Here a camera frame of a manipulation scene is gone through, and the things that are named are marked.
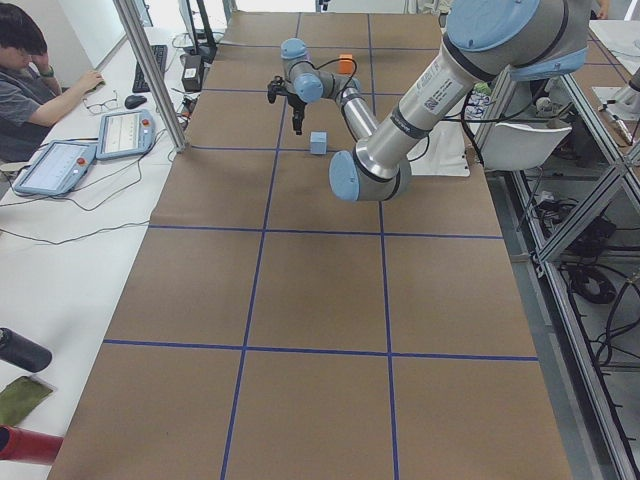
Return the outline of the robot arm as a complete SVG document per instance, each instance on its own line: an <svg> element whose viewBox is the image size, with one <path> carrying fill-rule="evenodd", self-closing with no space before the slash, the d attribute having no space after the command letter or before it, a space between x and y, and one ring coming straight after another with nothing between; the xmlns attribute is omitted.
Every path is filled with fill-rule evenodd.
<svg viewBox="0 0 640 480"><path fill-rule="evenodd" d="M323 71L306 44L281 45L283 73L267 87L267 99L283 96L302 131L306 105L330 99L340 108L356 144L336 153L329 183L345 201L386 201L410 182L408 153L480 82L504 70L515 81L539 80L578 70L587 56L588 1L456 1L438 55L391 113L377 121L351 75Z"/></svg>

